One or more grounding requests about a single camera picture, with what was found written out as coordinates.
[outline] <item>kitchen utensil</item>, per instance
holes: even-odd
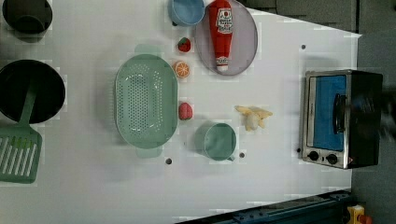
[[[303,160],[342,169],[377,165],[382,82],[362,71],[307,72]]]
[[[168,9],[172,22],[180,26],[196,25],[205,14],[203,0],[170,0]]]
[[[5,0],[3,15],[12,28],[25,34],[42,33],[52,22],[52,9],[46,0]]]
[[[226,123],[208,122],[197,130],[195,146],[202,154],[215,161],[233,161],[235,131]]]
[[[195,27],[195,49],[208,69],[221,75],[234,76],[244,72],[253,62],[258,47],[258,33],[256,23],[248,10],[235,0],[228,2],[233,11],[233,40],[228,70],[220,72],[217,69],[209,27],[210,5],[206,7],[202,21]]]
[[[9,119],[21,119],[26,93],[33,79],[40,83],[40,88],[36,90],[30,123],[52,118],[64,105],[64,81],[53,68],[34,60],[16,61],[0,70],[0,111]]]
[[[30,184],[35,182],[40,159],[41,135],[29,125],[35,104],[37,84],[30,84],[21,120],[0,129],[0,181]]]
[[[159,147],[172,137],[177,127],[177,78],[166,61],[143,53],[121,67],[116,120],[122,137],[135,147]]]

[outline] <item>small bowl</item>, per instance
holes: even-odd
[[[205,15],[203,0],[171,0],[169,15],[172,22],[179,26],[193,26],[200,22]]]

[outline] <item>spatula handle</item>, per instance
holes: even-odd
[[[31,78],[30,84],[29,84],[29,89],[26,93],[26,98],[25,102],[23,105],[23,110],[21,114],[21,119],[18,124],[20,125],[29,125],[30,117],[32,115],[33,107],[35,105],[35,96],[36,96],[36,84],[32,80],[34,78]]]

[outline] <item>red object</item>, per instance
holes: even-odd
[[[228,70],[233,39],[233,13],[227,0],[216,0],[209,6],[209,22],[216,65],[220,72],[224,72]]]
[[[191,49],[191,41],[188,38],[183,37],[180,41],[178,41],[177,48],[181,52],[187,53]]]
[[[183,103],[178,107],[178,118],[181,120],[191,119],[192,118],[192,107]]]
[[[358,216],[358,221],[361,224],[372,224],[373,223],[373,219],[371,217],[367,217],[365,215],[359,215]]]

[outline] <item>screw hole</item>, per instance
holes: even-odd
[[[172,164],[172,159],[170,159],[170,158],[166,159],[165,163],[168,165]]]

